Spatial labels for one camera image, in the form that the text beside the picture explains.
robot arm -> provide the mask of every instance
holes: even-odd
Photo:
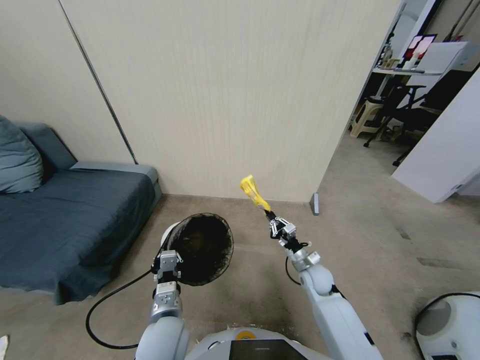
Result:
[[[180,255],[174,250],[160,250],[151,270],[157,286],[153,293],[148,326],[141,336],[137,360],[183,360],[190,334],[182,320],[182,300],[177,279],[181,272]]]
[[[357,313],[335,286],[332,273],[320,265],[318,253],[307,252],[305,244],[297,241],[295,225],[271,211],[266,213],[270,219],[270,237],[278,239],[298,271],[330,356],[335,360],[381,360]]]

sofa armrest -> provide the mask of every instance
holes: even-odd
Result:
[[[38,152],[57,169],[69,169],[77,160],[57,134],[44,123],[20,122],[14,124],[26,135]]]
[[[75,163],[70,169],[115,170],[131,173],[140,173],[147,175],[153,185],[155,185],[155,183],[159,179],[157,171],[152,166],[148,165],[80,161]]]

beige stool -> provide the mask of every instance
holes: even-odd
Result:
[[[365,126],[368,120],[373,120],[375,114],[383,107],[383,101],[370,96],[360,108],[358,115],[351,122],[350,136],[358,138],[360,133],[375,133],[378,126]]]

beige wall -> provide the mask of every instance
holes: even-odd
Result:
[[[399,0],[63,0],[140,163],[173,194],[317,190]]]
[[[49,124],[79,160],[133,163],[56,0],[0,1],[0,114]]]
[[[425,31],[426,34],[438,34],[435,38],[435,42],[442,42],[448,35],[452,26],[455,24],[464,8],[468,5],[470,0],[443,0],[442,4],[438,8],[435,17]],[[474,8],[477,1],[474,1],[463,19],[467,18],[467,15]],[[462,22],[456,27],[454,34],[460,28]],[[463,35],[462,41],[470,41],[480,46],[480,7],[477,8],[470,20],[467,22],[463,31],[460,33]],[[480,62],[480,51],[476,56],[472,57],[465,70],[472,71]]]

gray sofa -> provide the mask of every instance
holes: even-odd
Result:
[[[47,125],[15,123],[40,152],[42,186],[0,194],[0,287],[63,304],[95,295],[161,196],[151,166],[78,162]]]

